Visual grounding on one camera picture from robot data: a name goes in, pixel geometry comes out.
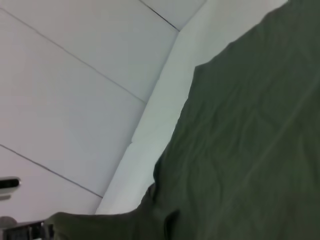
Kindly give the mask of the dark green printed t-shirt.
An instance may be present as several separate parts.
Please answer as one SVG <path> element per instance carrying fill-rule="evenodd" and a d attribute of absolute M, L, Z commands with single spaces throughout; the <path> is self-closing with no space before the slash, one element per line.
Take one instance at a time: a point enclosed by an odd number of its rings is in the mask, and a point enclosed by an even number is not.
<path fill-rule="evenodd" d="M 54 240 L 320 240 L 320 0 L 196 67 L 153 177 L 129 213 L 54 214 Z"/>

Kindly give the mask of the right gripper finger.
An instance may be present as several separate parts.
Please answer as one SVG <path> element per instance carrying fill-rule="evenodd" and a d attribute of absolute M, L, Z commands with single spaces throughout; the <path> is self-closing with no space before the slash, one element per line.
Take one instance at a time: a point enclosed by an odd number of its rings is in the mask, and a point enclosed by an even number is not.
<path fill-rule="evenodd" d="M 4 240 L 54 240 L 53 225 L 44 220 L 19 223 L 4 229 Z"/>

